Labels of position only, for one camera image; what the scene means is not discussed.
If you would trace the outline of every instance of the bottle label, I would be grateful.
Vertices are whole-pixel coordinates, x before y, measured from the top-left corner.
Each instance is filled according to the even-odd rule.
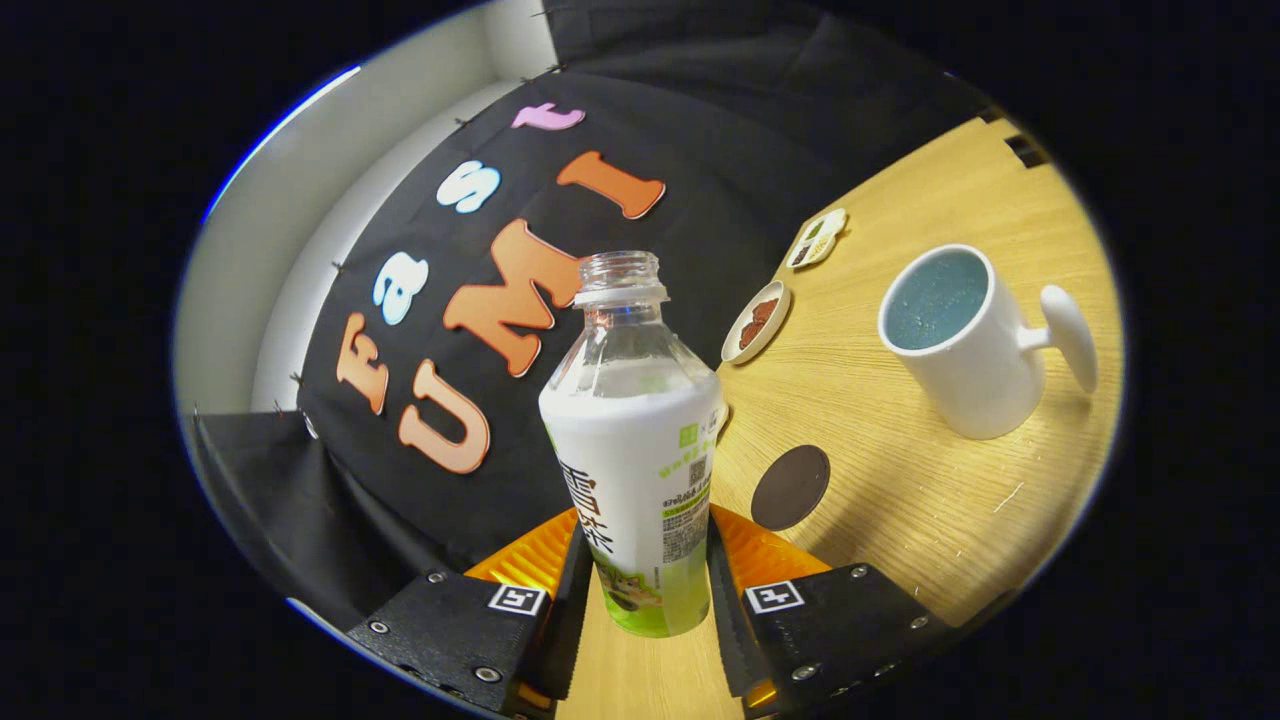
[[[572,418],[543,404],[605,606],[635,634],[685,632],[709,607],[705,541],[719,383],[701,386],[643,400],[590,398],[596,413]]]

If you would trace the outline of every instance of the clear plastic bottle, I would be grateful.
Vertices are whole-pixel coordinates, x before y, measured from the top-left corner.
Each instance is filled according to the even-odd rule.
[[[637,635],[677,635],[710,607],[719,378],[663,324],[654,255],[593,255],[581,275],[575,304],[586,323],[539,409],[609,615]]]

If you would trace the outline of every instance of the foam letter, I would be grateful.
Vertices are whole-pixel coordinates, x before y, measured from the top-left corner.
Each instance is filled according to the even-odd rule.
[[[388,325],[404,319],[413,296],[426,284],[426,260],[413,260],[407,252],[397,252],[387,260],[374,281],[374,305],[383,306]]]
[[[577,183],[599,192],[622,206],[622,217],[628,220],[644,217],[667,192],[667,186],[662,181],[643,181],[623,173],[602,160],[600,154],[595,150],[588,150],[573,158],[561,170],[556,182],[559,184]]]
[[[387,365],[370,365],[378,360],[378,346],[369,336],[360,332],[362,329],[365,329],[365,316],[352,313],[347,318],[347,331],[342,336],[342,350],[338,351],[338,382],[351,383],[360,395],[369,398],[369,409],[374,415],[381,415],[390,372]]]
[[[467,284],[458,288],[444,307],[444,327],[463,327],[507,359],[507,372],[518,378],[529,372],[541,341],[534,333],[518,336],[506,325],[549,329],[556,318],[534,284],[550,292],[557,307],[567,307],[581,287],[579,260],[529,232],[529,223],[516,218],[502,228],[489,247],[503,284]]]
[[[485,168],[480,160],[467,160],[444,178],[435,191],[435,201],[440,205],[453,205],[458,213],[475,213],[480,205],[498,190],[502,174],[493,168]]]
[[[431,398],[448,410],[462,421],[466,436],[458,443],[444,439],[444,436],[422,421],[417,407],[410,405],[401,415],[401,442],[416,447],[422,455],[458,475],[466,475],[479,468],[484,456],[489,454],[489,420],[484,413],[449,383],[442,380],[440,375],[435,374],[435,364],[430,360],[422,360],[417,366],[417,374],[413,375],[413,397]]]
[[[566,114],[552,113],[552,108],[554,106],[554,102],[543,102],[536,108],[524,108],[516,113],[516,119],[511,123],[511,127],[534,126],[540,129],[567,129],[582,122],[582,118],[586,117],[586,113],[581,110],[570,110]]]

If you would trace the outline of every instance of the brown food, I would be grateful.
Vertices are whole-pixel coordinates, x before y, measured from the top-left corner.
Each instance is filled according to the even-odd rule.
[[[763,323],[763,322],[768,320],[769,315],[773,314],[773,309],[777,307],[777,306],[778,306],[778,299],[777,297],[774,297],[773,300],[769,300],[768,302],[762,302],[762,304],[756,305],[755,309],[751,310],[751,320],[756,322],[756,323]]]
[[[755,340],[755,336],[760,334],[764,329],[764,323],[768,322],[769,315],[773,314],[773,309],[778,306],[778,299],[767,300],[751,309],[751,322],[742,328],[742,336],[739,338],[737,348],[746,350],[748,345]]]
[[[755,340],[755,336],[760,334],[760,331],[763,329],[764,329],[764,323],[748,324],[745,328],[742,328],[742,340],[739,341],[737,348],[746,350],[746,346],[751,345],[751,341]]]

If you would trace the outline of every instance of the wood grain surface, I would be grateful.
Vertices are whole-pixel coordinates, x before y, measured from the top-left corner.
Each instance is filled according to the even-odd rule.
[[[1007,120],[975,118],[817,209],[813,218],[849,213],[831,255],[799,270],[780,263],[773,279],[791,288],[792,304],[778,334],[749,363],[718,370],[732,415],[712,501],[750,516],[755,486],[778,456],[822,447],[827,493],[780,534],[832,566],[874,564],[952,625],[1021,587],[1061,546],[1098,486],[1123,396],[1124,328],[1106,252],[1053,165],[1028,169],[1005,143],[1018,133]],[[1097,346],[1093,395],[1050,350],[1044,396],[1021,427],[973,441],[942,421],[876,323],[902,268],[948,242],[991,258],[1032,327],[1044,325],[1044,284],[1071,293]],[[595,580],[591,593],[559,717],[742,716],[728,697],[714,619],[677,638],[643,639],[613,625]]]

